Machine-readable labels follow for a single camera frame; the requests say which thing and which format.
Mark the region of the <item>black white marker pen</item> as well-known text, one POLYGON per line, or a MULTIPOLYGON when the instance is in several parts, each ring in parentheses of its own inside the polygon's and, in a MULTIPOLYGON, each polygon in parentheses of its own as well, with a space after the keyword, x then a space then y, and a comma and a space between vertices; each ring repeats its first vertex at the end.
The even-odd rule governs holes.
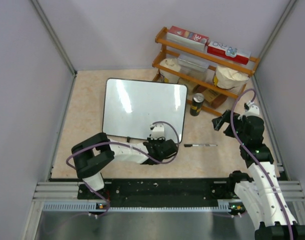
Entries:
POLYGON ((217 144, 211 144, 211 143, 191 143, 191 144, 184 144, 185 148, 191 148, 191 147, 217 147, 217 144))

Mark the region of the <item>white whiteboard black frame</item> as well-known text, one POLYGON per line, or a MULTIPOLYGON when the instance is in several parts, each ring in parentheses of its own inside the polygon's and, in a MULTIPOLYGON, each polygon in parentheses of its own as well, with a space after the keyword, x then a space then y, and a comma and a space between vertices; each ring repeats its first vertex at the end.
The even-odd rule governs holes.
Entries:
POLYGON ((166 122, 165 137, 183 138, 185 85, 109 78, 106 81, 102 131, 110 136, 145 140, 154 122, 166 122))

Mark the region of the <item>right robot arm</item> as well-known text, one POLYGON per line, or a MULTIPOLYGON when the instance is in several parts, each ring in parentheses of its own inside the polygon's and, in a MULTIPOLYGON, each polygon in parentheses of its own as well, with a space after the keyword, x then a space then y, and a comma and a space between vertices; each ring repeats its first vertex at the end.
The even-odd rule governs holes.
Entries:
POLYGON ((249 171, 231 173, 225 190, 230 197, 238 197, 246 208, 255 228, 255 239, 305 240, 305 225, 299 224, 291 213, 276 176, 271 151, 263 143, 263 119, 226 110, 212 120, 216 131, 225 123, 228 127, 224 134, 241 141, 240 155, 249 171))

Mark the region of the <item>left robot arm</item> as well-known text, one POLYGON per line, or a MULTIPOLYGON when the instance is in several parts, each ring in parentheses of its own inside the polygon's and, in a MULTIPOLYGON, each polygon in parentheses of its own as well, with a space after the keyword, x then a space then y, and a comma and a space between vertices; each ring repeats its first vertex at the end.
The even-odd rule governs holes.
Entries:
POLYGON ((100 132, 71 149, 71 158, 77 177, 88 187, 94 198, 105 195, 106 186, 101 170, 111 162, 131 162, 139 165, 159 165, 169 163, 178 153, 178 145, 172 140, 159 137, 140 143, 122 143, 110 140, 100 132))

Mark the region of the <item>brown scouring pad pack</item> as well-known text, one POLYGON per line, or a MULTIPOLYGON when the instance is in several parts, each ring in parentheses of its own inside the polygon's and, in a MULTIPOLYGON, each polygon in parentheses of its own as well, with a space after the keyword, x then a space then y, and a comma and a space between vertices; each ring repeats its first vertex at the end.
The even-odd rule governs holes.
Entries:
POLYGON ((222 93, 216 92, 210 88, 206 88, 201 85, 195 86, 192 92, 194 94, 201 93, 204 96, 205 102, 214 109, 220 107, 228 98, 222 93))

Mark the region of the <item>black yellow drink can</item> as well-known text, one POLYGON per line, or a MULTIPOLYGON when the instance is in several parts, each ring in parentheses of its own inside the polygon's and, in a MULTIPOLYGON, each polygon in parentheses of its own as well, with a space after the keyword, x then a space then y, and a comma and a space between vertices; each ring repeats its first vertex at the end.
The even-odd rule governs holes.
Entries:
POLYGON ((190 104, 190 110, 189 113, 196 117, 200 114, 200 111, 202 110, 202 106, 204 103, 205 97, 202 93, 195 93, 192 96, 191 104, 190 104))

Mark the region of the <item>orange wooden shelf rack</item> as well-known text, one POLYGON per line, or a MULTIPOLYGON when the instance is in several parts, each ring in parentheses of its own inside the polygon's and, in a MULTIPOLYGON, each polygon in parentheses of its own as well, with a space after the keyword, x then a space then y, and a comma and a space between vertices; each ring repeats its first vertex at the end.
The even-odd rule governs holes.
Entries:
POLYGON ((210 89, 216 93, 236 100, 245 91, 246 84, 243 84, 241 87, 234 87, 232 89, 223 89, 215 86, 213 83, 213 77, 215 76, 215 71, 217 68, 211 64, 213 63, 229 67, 231 69, 247 74, 249 77, 252 77, 255 74, 261 60, 260 58, 251 56, 249 62, 253 64, 252 68, 243 67, 239 63, 229 62, 226 59, 220 59, 217 56, 212 56, 208 53, 202 53, 181 44, 171 42, 166 39, 167 33, 167 27, 163 27, 155 37, 155 42, 157 44, 161 44, 161 50, 152 62, 152 67, 158 69, 156 76, 153 78, 154 82, 162 79, 162 73, 165 72, 179 77, 180 79, 193 82, 198 86, 201 86, 203 89, 210 89), (189 67, 184 67, 180 71, 176 71, 161 65, 161 62, 167 57, 171 57, 172 59, 177 60, 180 54, 188 54, 202 60, 207 60, 210 61, 211 64, 208 66, 205 72, 193 70, 189 67))

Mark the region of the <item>white paper bag right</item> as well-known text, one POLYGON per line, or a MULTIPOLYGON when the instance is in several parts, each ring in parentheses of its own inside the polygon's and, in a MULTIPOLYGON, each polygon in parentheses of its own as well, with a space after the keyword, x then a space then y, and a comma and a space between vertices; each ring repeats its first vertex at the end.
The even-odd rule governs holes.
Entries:
POLYGON ((213 77, 214 85, 225 90, 240 87, 246 84, 248 80, 249 76, 247 74, 223 65, 216 67, 213 77))

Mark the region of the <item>clear plastic box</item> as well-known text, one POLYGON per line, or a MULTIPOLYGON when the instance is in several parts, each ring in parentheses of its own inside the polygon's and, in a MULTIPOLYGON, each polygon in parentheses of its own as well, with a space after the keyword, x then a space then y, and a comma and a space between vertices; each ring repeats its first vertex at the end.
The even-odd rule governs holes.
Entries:
POLYGON ((209 63, 205 60, 200 60, 195 57, 191 57, 185 54, 180 54, 177 58, 177 62, 180 66, 180 72, 183 74, 195 74, 198 76, 207 76, 207 70, 209 63))

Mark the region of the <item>red white box right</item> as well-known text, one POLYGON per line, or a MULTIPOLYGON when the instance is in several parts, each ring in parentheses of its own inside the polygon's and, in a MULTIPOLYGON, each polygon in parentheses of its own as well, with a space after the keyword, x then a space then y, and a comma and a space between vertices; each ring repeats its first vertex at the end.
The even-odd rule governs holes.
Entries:
POLYGON ((242 65, 247 65, 251 57, 250 51, 225 45, 217 41, 211 41, 207 45, 207 53, 242 65))

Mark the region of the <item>red white box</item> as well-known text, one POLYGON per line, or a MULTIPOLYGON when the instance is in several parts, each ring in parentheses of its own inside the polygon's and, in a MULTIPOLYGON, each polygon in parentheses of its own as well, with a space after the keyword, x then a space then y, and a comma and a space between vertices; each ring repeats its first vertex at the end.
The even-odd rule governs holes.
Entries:
POLYGON ((177 26, 172 26, 167 31, 166 39, 179 45, 203 52, 209 37, 177 26))
POLYGON ((211 41, 207 45, 207 53, 242 65, 247 65, 251 57, 250 51, 225 45, 217 41, 211 41))

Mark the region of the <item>red white box left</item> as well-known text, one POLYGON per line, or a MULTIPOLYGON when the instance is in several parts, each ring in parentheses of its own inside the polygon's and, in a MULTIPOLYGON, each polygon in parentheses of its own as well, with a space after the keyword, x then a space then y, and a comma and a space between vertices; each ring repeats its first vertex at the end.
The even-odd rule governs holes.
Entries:
POLYGON ((209 37, 177 26, 172 26, 167 31, 166 39, 179 45, 203 52, 209 37))

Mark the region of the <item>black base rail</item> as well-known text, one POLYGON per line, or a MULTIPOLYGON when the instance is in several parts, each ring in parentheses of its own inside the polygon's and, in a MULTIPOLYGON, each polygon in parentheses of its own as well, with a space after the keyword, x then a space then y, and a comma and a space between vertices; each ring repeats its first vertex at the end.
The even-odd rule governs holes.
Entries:
POLYGON ((111 207, 213 207, 236 199, 236 177, 107 178, 99 193, 111 207))

